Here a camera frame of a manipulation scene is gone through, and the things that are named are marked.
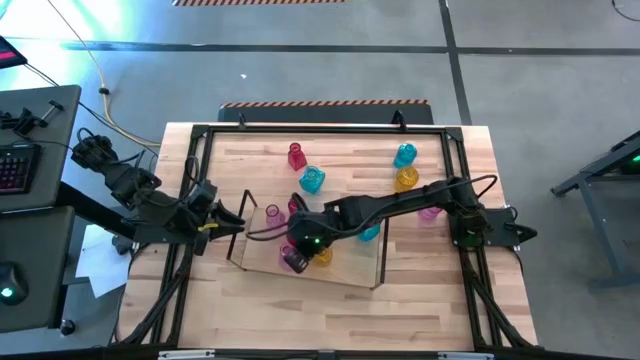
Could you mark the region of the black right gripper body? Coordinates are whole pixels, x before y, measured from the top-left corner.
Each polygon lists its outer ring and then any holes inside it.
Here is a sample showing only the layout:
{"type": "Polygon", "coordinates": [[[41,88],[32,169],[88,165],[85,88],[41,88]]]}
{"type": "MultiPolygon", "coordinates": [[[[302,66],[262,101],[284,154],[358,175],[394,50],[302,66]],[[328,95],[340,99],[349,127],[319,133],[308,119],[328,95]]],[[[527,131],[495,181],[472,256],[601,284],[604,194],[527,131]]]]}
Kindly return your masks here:
{"type": "Polygon", "coordinates": [[[315,256],[343,236],[336,211],[297,211],[289,219],[289,242],[303,256],[315,256]]]}

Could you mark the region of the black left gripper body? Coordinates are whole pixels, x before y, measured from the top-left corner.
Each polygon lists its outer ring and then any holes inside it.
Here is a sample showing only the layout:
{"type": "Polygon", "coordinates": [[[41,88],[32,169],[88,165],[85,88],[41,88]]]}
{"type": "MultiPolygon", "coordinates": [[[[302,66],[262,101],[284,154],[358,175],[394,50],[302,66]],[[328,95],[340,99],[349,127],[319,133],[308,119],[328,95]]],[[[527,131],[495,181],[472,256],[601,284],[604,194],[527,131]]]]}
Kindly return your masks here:
{"type": "Polygon", "coordinates": [[[209,218],[216,199],[217,187],[209,180],[194,183],[184,198],[186,228],[183,237],[186,243],[206,243],[209,231],[201,230],[209,218]]]}

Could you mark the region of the purple slender-necked glass vase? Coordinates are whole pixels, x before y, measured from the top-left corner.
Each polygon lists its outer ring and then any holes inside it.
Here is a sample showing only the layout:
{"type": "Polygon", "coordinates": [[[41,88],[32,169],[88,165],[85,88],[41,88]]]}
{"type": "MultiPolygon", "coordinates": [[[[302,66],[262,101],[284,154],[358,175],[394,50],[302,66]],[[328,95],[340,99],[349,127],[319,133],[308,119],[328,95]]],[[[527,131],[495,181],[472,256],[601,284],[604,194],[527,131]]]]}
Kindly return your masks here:
{"type": "Polygon", "coordinates": [[[307,265],[299,250],[291,245],[282,245],[280,247],[279,261],[286,271],[294,271],[296,273],[302,273],[307,265]]]}

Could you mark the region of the purple dimpled glass vase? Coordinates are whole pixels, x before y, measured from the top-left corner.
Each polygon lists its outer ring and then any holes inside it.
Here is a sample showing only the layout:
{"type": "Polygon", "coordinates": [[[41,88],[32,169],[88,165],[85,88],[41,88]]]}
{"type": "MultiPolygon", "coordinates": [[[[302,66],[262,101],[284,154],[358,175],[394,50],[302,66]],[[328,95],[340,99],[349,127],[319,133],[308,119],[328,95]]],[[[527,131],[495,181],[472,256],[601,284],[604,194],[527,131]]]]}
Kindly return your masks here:
{"type": "Polygon", "coordinates": [[[286,216],[275,204],[270,204],[265,209],[266,224],[269,228],[277,228],[286,223],[286,216]]]}

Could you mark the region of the small red square glass bottle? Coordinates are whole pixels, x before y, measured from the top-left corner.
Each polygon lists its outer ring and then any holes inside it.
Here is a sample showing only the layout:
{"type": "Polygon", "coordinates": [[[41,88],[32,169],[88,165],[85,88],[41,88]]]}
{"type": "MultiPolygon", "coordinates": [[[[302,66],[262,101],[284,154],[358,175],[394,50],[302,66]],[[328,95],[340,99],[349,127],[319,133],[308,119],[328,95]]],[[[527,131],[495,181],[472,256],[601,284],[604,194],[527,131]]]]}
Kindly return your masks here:
{"type": "Polygon", "coordinates": [[[302,151],[301,145],[297,142],[289,145],[288,164],[294,171],[298,171],[307,166],[306,156],[302,151]]]}

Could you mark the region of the cyan diamond-textured glass vase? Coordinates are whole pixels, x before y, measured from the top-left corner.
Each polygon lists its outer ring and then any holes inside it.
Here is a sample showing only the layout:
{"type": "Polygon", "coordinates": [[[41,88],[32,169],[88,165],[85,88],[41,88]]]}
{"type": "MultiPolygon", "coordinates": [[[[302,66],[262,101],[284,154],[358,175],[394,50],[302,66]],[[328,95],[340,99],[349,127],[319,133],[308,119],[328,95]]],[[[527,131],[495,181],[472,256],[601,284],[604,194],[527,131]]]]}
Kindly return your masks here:
{"type": "Polygon", "coordinates": [[[307,166],[299,179],[300,187],[307,193],[317,194],[326,178],[326,174],[316,166],[307,166]]]}

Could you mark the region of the yellow textured glass vase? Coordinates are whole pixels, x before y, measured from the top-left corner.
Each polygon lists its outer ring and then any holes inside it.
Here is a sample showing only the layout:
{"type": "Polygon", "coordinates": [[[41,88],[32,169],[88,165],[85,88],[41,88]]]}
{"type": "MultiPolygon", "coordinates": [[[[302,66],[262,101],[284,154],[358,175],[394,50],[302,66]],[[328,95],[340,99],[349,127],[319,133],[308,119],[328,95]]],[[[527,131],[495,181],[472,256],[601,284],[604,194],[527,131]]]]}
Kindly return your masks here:
{"type": "Polygon", "coordinates": [[[394,189],[396,192],[405,192],[411,190],[419,181],[419,172],[413,166],[401,167],[397,170],[394,189]]]}

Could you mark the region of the black desk support beam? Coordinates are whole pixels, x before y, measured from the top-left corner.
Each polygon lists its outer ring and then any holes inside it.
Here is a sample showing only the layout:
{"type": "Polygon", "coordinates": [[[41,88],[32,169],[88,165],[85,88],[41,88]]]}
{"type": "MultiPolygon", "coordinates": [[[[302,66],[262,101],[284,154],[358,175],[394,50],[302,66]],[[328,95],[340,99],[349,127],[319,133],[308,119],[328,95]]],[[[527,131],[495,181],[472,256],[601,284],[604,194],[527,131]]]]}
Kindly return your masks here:
{"type": "Polygon", "coordinates": [[[132,240],[133,226],[123,222],[124,217],[116,211],[100,204],[76,188],[61,182],[54,202],[55,207],[70,206],[82,218],[132,240]]]}

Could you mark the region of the black striped-edge floor mat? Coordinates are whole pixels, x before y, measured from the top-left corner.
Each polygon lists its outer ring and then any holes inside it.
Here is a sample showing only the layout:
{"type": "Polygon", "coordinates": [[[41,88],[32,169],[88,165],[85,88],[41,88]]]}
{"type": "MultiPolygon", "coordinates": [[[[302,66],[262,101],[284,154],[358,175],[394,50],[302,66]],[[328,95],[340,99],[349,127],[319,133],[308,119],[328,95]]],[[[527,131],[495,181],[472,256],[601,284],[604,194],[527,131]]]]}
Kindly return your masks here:
{"type": "Polygon", "coordinates": [[[217,121],[390,124],[396,112],[407,124],[434,124],[426,99],[228,102],[220,106],[217,121]]]}

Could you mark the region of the dark grey desk panel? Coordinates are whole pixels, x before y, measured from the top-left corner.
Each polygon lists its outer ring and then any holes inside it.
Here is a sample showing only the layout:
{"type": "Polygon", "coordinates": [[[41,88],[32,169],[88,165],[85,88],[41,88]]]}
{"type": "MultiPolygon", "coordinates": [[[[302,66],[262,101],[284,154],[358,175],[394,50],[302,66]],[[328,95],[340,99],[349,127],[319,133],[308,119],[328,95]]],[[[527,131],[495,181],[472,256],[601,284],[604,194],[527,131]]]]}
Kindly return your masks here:
{"type": "Polygon", "coordinates": [[[74,216],[70,207],[0,215],[0,262],[16,263],[29,288],[18,305],[0,302],[0,333],[60,325],[74,216]]]}

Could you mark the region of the black keyboard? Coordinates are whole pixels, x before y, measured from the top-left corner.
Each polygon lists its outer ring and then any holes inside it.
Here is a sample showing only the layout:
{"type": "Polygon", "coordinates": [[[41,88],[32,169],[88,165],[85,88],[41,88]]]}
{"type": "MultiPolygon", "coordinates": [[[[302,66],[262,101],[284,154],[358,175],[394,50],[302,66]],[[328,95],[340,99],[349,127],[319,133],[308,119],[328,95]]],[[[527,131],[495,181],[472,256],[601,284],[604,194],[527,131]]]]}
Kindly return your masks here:
{"type": "Polygon", "coordinates": [[[37,144],[0,146],[0,195],[29,193],[40,155],[37,144]]]}

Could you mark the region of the black computer mouse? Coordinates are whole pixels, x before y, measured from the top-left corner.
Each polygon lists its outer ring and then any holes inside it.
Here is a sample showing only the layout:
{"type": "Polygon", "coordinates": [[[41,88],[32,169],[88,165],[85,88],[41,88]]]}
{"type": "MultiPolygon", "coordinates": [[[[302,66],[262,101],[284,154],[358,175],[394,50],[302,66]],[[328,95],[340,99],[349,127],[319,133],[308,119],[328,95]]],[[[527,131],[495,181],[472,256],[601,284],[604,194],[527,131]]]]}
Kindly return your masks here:
{"type": "Polygon", "coordinates": [[[0,262],[0,302],[15,306],[29,294],[28,283],[13,262],[0,262]]]}

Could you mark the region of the black desk clamp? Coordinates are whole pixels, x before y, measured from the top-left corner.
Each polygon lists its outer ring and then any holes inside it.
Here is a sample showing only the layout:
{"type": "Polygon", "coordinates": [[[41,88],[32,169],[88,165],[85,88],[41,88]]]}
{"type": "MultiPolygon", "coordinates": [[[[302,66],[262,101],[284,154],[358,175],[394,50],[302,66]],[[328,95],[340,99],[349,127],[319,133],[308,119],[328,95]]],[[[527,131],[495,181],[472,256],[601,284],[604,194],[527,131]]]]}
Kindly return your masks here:
{"type": "Polygon", "coordinates": [[[60,111],[63,112],[65,107],[54,101],[49,101],[50,108],[42,115],[36,116],[26,107],[22,108],[22,112],[19,116],[14,117],[11,113],[0,110],[0,129],[12,130],[17,135],[26,136],[35,127],[46,128],[49,125],[49,118],[51,115],[60,111]]]}

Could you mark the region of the black metal table frame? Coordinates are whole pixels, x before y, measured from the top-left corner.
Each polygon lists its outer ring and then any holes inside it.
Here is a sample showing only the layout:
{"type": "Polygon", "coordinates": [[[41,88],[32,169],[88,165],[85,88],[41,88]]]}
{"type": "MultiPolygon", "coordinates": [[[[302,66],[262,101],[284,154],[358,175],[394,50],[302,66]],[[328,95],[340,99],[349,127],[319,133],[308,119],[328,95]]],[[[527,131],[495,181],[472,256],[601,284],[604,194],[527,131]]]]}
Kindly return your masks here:
{"type": "MultiPolygon", "coordinates": [[[[239,210],[245,191],[256,201],[279,200],[298,189],[287,164],[291,143],[326,173],[311,208],[349,195],[393,190],[399,145],[414,144],[422,183],[445,176],[440,139],[461,135],[471,176],[498,171],[485,126],[391,127],[348,133],[323,125],[294,125],[264,134],[216,128],[209,179],[224,205],[239,210]]],[[[475,183],[488,207],[505,203],[502,186],[475,183]]],[[[430,223],[407,214],[387,232],[385,280],[374,289],[243,270],[227,259],[232,238],[209,244],[192,265],[178,345],[214,349],[469,350],[473,346],[462,271],[445,217],[430,223]]]]}

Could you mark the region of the silver bracket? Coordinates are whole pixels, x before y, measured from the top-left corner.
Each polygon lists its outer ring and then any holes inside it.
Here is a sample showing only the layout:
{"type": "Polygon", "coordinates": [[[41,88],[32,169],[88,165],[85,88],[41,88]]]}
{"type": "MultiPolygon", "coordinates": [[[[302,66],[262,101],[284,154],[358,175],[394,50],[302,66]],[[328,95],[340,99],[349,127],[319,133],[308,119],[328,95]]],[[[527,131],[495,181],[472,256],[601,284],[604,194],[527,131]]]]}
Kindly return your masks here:
{"type": "Polygon", "coordinates": [[[159,352],[157,360],[209,360],[215,356],[216,352],[211,349],[171,350],[159,352]]]}
{"type": "Polygon", "coordinates": [[[438,352],[438,360],[495,360],[493,354],[478,352],[438,352]]]}

